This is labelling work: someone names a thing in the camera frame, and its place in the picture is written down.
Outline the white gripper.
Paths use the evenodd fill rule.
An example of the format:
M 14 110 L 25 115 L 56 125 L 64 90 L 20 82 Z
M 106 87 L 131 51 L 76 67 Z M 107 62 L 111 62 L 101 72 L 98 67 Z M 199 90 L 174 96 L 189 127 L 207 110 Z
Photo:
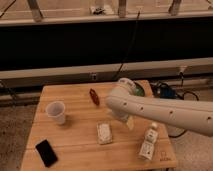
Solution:
M 127 113 L 123 113 L 117 110 L 111 110 L 109 114 L 116 120 L 125 124 L 129 130 L 134 129 L 134 118 Z

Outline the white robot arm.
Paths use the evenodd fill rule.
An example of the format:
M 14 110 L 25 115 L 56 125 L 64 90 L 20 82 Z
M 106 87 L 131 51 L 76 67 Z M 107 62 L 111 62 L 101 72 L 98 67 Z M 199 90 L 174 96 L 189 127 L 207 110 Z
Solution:
M 213 137 L 213 102 L 136 96 L 136 85 L 120 78 L 106 97 L 112 115 L 126 122 L 130 115 L 143 117 Z

